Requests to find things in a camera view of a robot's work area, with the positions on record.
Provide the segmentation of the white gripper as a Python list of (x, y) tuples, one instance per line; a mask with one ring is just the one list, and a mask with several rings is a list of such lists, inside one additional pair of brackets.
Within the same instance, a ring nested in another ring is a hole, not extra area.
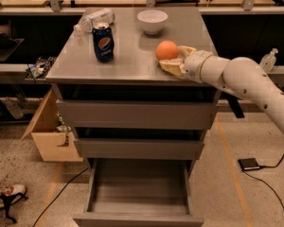
[(161, 68), (174, 76), (184, 75), (186, 79), (202, 83), (201, 70), (203, 64), (209, 57), (213, 56), (213, 53), (204, 50), (196, 51), (194, 47), (186, 45), (179, 45), (178, 50), (185, 61), (183, 62), (180, 58), (160, 60)]

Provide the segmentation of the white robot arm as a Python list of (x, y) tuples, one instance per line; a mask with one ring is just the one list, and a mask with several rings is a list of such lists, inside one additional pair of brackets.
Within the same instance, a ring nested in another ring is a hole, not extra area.
[(284, 93), (275, 86), (267, 73), (253, 60), (233, 60), (212, 52), (178, 46), (175, 51), (156, 54), (164, 71), (180, 79), (207, 83), (218, 90), (256, 104), (284, 134)]

